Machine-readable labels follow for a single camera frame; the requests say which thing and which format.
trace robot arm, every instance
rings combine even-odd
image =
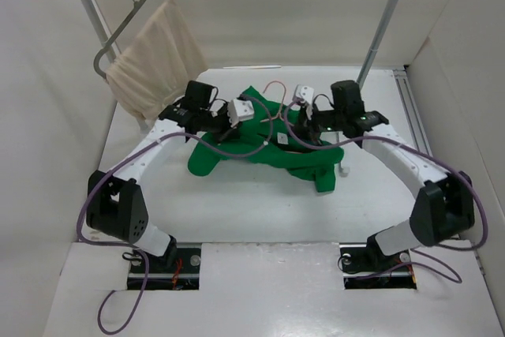
[[[92,199],[86,213],[89,227],[116,237],[159,257],[161,264],[169,264],[176,249],[175,238],[159,230],[150,220],[144,202],[142,186],[173,152],[187,141],[184,132],[213,133],[216,140],[224,140],[238,132],[243,121],[254,117],[250,101],[233,99],[217,112],[210,111],[214,87],[190,81],[185,96],[166,107],[148,135],[133,149],[131,155],[157,143],[141,157],[118,170]],[[175,133],[171,138],[164,138]],[[88,191],[105,175],[95,171],[88,181]]]
[[[294,132],[300,138],[316,141],[322,132],[342,131],[350,139],[363,139],[356,144],[374,155],[407,186],[416,202],[411,216],[404,222],[382,230],[367,239],[361,254],[354,254],[354,267],[378,271],[391,257],[419,246],[433,246],[474,224],[473,198],[469,190],[452,174],[431,161],[389,144],[381,137],[409,146],[379,112],[365,111],[359,86],[354,81],[337,82],[331,86],[332,110],[318,110],[312,99],[313,90],[306,87],[295,92],[302,110]],[[468,182],[468,176],[462,174]]]

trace white floor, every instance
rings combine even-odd
[[[200,79],[229,99],[249,85],[262,89],[274,79],[291,90],[307,84],[328,94],[331,83],[356,76],[352,68],[282,68],[210,70]],[[272,87],[267,96],[280,99],[281,92]],[[391,71],[373,70],[363,97],[368,110],[381,111],[411,141]],[[119,107],[101,168],[124,158],[140,138],[136,122]],[[338,178],[333,193],[320,195],[312,183],[283,170],[236,161],[196,178],[186,168],[193,146],[187,144],[160,167],[144,188],[151,220],[180,242],[234,243],[204,245],[200,290],[149,291],[120,335],[503,335],[473,253],[430,249],[460,273],[464,282],[459,286],[416,269],[418,290],[343,289],[335,242],[363,242],[407,219],[413,206],[407,188],[367,153],[347,148],[350,175]],[[101,335],[99,304],[109,290],[125,289],[122,251],[73,244],[45,336]],[[112,297],[104,312],[106,328],[122,324],[136,295],[119,291]]]

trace wall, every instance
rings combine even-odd
[[[79,0],[0,0],[1,335],[43,334],[114,102]]]
[[[163,0],[149,0],[119,39],[125,47]],[[178,0],[212,67],[360,65],[387,0]],[[131,0],[97,0],[111,30]],[[377,55],[411,63],[447,0],[401,0]]]
[[[408,70],[435,155],[467,171],[489,218],[480,249],[486,281],[505,323],[503,0],[450,0]],[[469,234],[480,236],[477,226]]]

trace green cloth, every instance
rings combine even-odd
[[[264,104],[272,115],[279,110],[279,103],[266,100],[255,88],[249,87],[243,92],[246,95],[258,99]],[[243,154],[250,152],[262,145],[270,130],[269,122],[260,122],[267,117],[263,107],[254,104],[254,119],[244,122],[240,128],[240,136],[235,139],[225,140],[217,144],[210,133],[206,133],[202,138],[209,144],[216,146],[224,152]],[[297,110],[290,110],[288,120],[295,123],[297,120]],[[274,134],[271,142],[255,155],[247,158],[252,163],[265,163],[279,169],[287,169],[294,177],[314,181],[318,193],[333,191],[335,189],[335,164],[340,162],[344,156],[341,148],[331,150],[310,150],[302,147],[291,137],[287,138],[287,144],[278,143],[278,133],[281,137],[289,136],[284,122],[276,119],[274,122]],[[188,161],[189,171],[197,176],[209,175],[218,162],[222,159],[229,159],[224,155],[198,144],[193,150]]]

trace beige towel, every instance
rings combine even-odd
[[[175,0],[166,0],[107,69],[118,102],[139,119],[154,120],[184,95],[208,66]]]

